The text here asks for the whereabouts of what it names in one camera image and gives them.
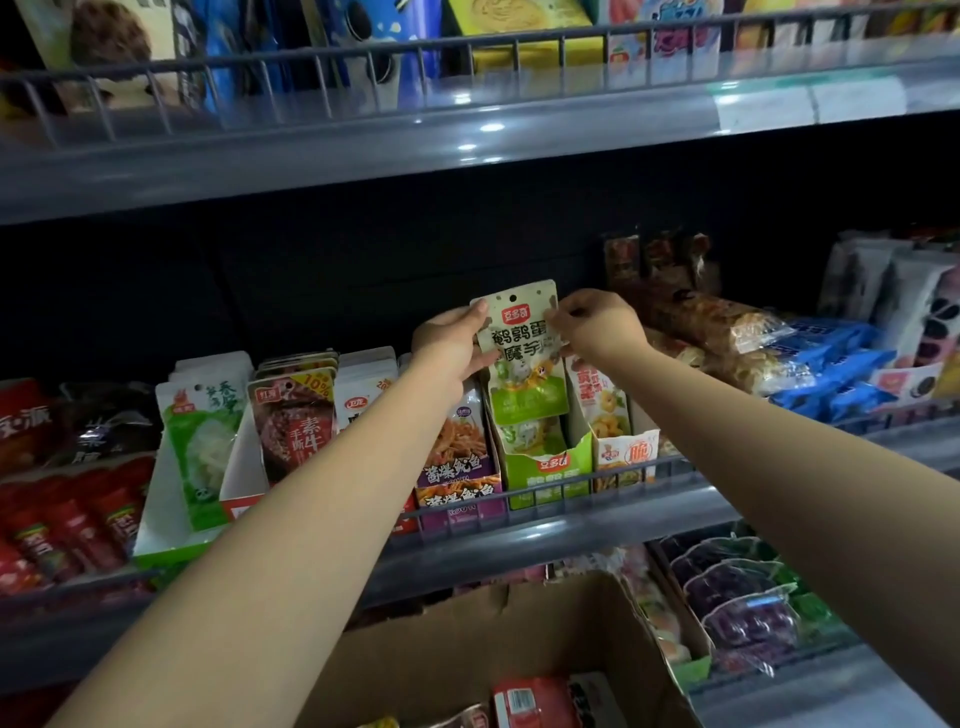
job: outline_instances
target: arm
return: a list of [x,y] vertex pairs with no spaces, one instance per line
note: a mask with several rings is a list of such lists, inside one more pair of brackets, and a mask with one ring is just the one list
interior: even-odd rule
[[613,293],[579,291],[549,321],[910,687],[960,725],[960,483],[654,351]]
[[418,328],[408,371],[190,566],[49,723],[290,726],[417,482],[475,353],[481,302]]

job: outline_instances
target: wire rack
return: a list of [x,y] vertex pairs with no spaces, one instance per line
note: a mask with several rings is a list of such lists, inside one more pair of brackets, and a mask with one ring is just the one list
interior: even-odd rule
[[[933,400],[891,409],[882,414],[852,418],[838,424],[837,428],[871,440],[882,440],[885,433],[905,432],[911,429],[911,425],[922,425],[957,417],[960,417],[960,400]],[[565,514],[636,502],[656,494],[668,493],[678,484],[687,484],[692,473],[697,473],[692,463],[682,455],[671,455],[621,468],[577,474],[529,488],[510,489],[483,496],[482,502],[486,504],[506,501],[502,515],[484,516],[478,510],[474,520],[453,523],[450,518],[447,518],[443,528],[424,529],[422,517],[446,514],[450,507],[435,506],[407,511],[400,515],[397,523],[416,519],[419,530],[416,533],[397,534],[391,537],[386,552],[416,548],[453,538],[464,538],[472,534],[519,524],[547,521]],[[582,486],[584,483],[592,484],[588,494],[577,496],[571,494],[571,486]],[[597,489],[597,483],[602,484],[602,490]],[[534,505],[513,509],[510,500],[517,496],[530,496]],[[457,501],[453,507],[470,507],[476,502],[475,500]]]
[[[444,109],[457,109],[463,106],[482,107],[488,103],[517,103],[530,101],[531,98],[565,97],[569,95],[595,95],[623,90],[637,90],[655,85],[669,87],[688,85],[692,82],[705,83],[730,78],[763,78],[782,75],[786,72],[809,71],[816,67],[867,67],[879,62],[909,63],[911,60],[929,58],[931,49],[936,54],[945,52],[945,43],[950,33],[935,34],[943,42],[930,43],[930,36],[924,36],[925,51],[919,56],[904,50],[900,37],[894,44],[882,40],[880,54],[862,54],[850,52],[855,42],[851,40],[852,27],[858,20],[874,17],[892,18],[898,12],[910,12],[915,18],[912,23],[914,37],[920,37],[925,20],[939,14],[943,17],[944,28],[952,29],[960,9],[960,0],[952,2],[934,2],[926,4],[890,4],[882,6],[842,6],[817,8],[793,12],[763,14],[730,14],[700,17],[692,20],[671,20],[658,22],[638,22],[617,26],[590,26],[566,28],[550,31],[535,31],[515,34],[488,36],[440,37],[390,43],[390,54],[413,54],[416,56],[419,77],[415,85],[419,87],[414,100],[400,108],[383,98],[382,86],[375,83],[378,57],[386,55],[383,43],[368,43],[353,48],[301,48],[272,53],[249,53],[245,55],[206,57],[202,59],[183,59],[172,61],[152,61],[124,63],[109,66],[78,67],[57,71],[23,71],[0,75],[0,87],[8,95],[25,98],[36,117],[41,133],[20,134],[21,140],[27,139],[28,146],[46,150],[64,151],[76,148],[97,148],[100,146],[117,147],[120,145],[162,143],[179,138],[198,138],[225,133],[277,130],[304,125],[326,125],[333,129],[346,121],[360,121],[370,117],[422,115],[425,111],[439,112]],[[832,22],[839,31],[837,39],[829,43],[814,46],[814,29],[817,23]],[[725,57],[716,69],[704,74],[696,69],[694,62],[695,43],[690,39],[698,31],[710,30],[731,33],[734,37],[744,28],[761,29],[761,47],[753,54],[751,62],[738,64],[727,62],[737,55],[720,54]],[[778,33],[796,33],[795,42],[788,48],[779,48]],[[655,38],[660,33],[681,34],[678,55],[686,56],[685,75],[667,84],[658,84],[657,66],[664,59],[654,53]],[[610,62],[610,51],[617,36],[635,36],[643,39],[645,58],[629,62]],[[601,63],[586,71],[583,66],[568,63],[568,44],[582,38],[600,38]],[[528,69],[523,64],[523,48],[528,44],[556,43],[557,67],[549,70]],[[948,44],[952,53],[954,44]],[[824,60],[818,49],[826,46],[838,49],[840,53],[828,54]],[[478,73],[470,61],[478,49],[497,48],[509,52],[510,66],[504,72]],[[459,54],[466,58],[467,73],[454,78],[430,78],[425,70],[424,58],[427,55]],[[792,61],[784,64],[781,57],[789,54]],[[366,88],[340,88],[332,83],[331,64],[346,59],[362,59],[366,64],[370,82]],[[274,88],[271,81],[271,69],[284,64],[308,64],[313,66],[317,88],[312,91],[283,93]],[[255,79],[260,94],[240,99],[225,99],[218,92],[214,76],[222,69],[242,71]],[[622,83],[624,71],[630,81]],[[193,74],[204,79],[205,98],[202,104],[174,106],[164,101],[159,90],[158,77],[163,74]],[[539,90],[531,92],[533,86],[524,83],[524,74],[549,76],[551,83],[540,85]],[[587,73],[588,82],[584,83]],[[105,97],[97,86],[101,80],[123,80],[143,77],[153,96],[151,109],[112,109],[105,103]],[[615,84],[612,79],[619,79]],[[90,112],[78,112],[69,117],[52,113],[47,109],[41,97],[49,98],[52,89],[58,85],[73,85],[80,88],[90,100]],[[356,102],[357,95],[371,103]]]

